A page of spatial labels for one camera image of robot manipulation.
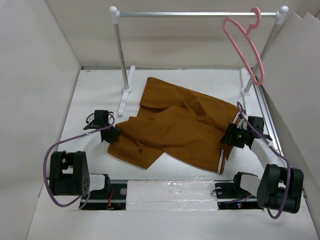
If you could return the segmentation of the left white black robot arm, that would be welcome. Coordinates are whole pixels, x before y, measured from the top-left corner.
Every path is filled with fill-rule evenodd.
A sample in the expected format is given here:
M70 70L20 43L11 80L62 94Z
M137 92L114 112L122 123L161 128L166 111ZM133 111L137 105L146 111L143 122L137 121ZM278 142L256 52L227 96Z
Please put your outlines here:
M45 155L49 192L53 196L85 196L90 191L88 154L102 142L113 144L121 132L112 111L95 110L85 120L84 133L57 142Z

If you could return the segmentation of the brown trousers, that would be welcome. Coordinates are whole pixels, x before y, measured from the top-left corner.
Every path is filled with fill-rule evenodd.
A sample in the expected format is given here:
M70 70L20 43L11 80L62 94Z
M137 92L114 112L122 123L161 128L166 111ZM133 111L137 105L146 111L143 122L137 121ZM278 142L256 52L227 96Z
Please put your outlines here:
M108 153L143 169L162 154L223 173L231 146L222 144L238 109L221 99L149 77L136 116L120 122Z

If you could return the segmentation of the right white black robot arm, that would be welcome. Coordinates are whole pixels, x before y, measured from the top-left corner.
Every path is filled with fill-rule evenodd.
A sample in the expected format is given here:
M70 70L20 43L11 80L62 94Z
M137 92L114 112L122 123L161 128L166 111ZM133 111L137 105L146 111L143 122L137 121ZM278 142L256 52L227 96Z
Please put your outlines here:
M304 173L274 149L272 138L264 134L264 120L249 116L238 124L230 123L220 140L228 146L247 146L258 158L264 172L262 177L239 171L218 198L247 199L254 197L260 208L296 214L300 209Z

